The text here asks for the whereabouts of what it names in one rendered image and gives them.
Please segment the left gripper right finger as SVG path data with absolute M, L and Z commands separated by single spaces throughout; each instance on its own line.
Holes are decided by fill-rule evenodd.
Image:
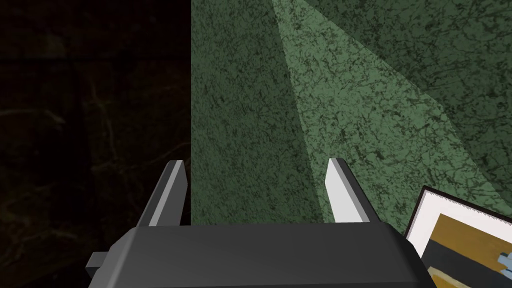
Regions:
M 344 159 L 329 159 L 324 184 L 336 223 L 378 223 L 380 221 L 377 212 Z

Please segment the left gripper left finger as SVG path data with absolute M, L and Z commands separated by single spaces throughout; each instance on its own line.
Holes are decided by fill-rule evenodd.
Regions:
M 182 160 L 169 161 L 141 215 L 138 227 L 179 226 L 188 180 Z

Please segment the framed abstract picture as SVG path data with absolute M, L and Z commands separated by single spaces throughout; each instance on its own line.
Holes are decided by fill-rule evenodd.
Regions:
M 437 288 L 512 288 L 512 218 L 424 186 L 404 232 Z

